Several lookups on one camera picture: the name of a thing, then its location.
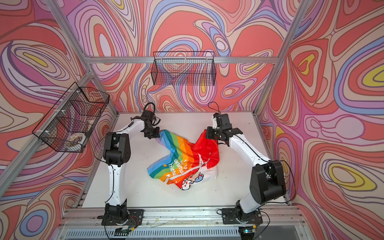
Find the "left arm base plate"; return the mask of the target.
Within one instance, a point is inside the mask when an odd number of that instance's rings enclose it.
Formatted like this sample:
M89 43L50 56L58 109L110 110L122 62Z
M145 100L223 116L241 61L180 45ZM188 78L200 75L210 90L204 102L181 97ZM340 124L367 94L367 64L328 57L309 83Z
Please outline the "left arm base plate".
M102 220L102 226L130 226L137 227L143 222L143 209L128 209L119 214L105 213L98 216L97 219Z

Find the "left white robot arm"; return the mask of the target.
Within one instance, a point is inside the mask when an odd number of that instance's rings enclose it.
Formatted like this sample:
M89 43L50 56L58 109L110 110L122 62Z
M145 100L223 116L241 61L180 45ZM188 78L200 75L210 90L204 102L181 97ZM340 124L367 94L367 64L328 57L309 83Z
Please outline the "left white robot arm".
M144 110L140 116L131 118L131 121L122 129L107 133L101 159L108 166L110 179L109 198L106 200L106 205L122 206L126 203L122 194L126 163L132 155L130 140L139 133L144 134L148 139L159 138L158 124L155 112Z

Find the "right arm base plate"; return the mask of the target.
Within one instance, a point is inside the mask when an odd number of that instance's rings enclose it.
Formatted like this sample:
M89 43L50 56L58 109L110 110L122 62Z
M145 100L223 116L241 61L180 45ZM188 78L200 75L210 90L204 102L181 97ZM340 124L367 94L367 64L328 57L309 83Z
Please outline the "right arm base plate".
M223 208L217 211L222 216L224 225L256 225L259 226L263 223L263 218L259 210L251 213L244 213L240 208Z

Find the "rainbow kids hooded jacket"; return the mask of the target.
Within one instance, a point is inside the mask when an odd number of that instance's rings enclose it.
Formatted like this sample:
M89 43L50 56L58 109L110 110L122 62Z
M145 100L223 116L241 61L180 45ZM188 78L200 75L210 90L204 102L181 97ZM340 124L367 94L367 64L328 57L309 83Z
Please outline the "rainbow kids hooded jacket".
M167 185L175 185L182 191L218 177L220 162L217 141L206 138L204 130L196 143L168 130L160 131L157 142L170 154L147 168L149 176Z

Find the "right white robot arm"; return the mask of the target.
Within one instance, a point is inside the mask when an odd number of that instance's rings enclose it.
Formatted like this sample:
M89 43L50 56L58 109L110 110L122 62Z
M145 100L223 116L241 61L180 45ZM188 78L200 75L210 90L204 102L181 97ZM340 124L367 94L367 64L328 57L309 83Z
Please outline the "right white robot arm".
M252 213L283 197L287 192L283 164L258 151L240 129L232 127L228 114L215 113L212 121L206 138L224 142L251 167L249 193L236 203L239 214Z

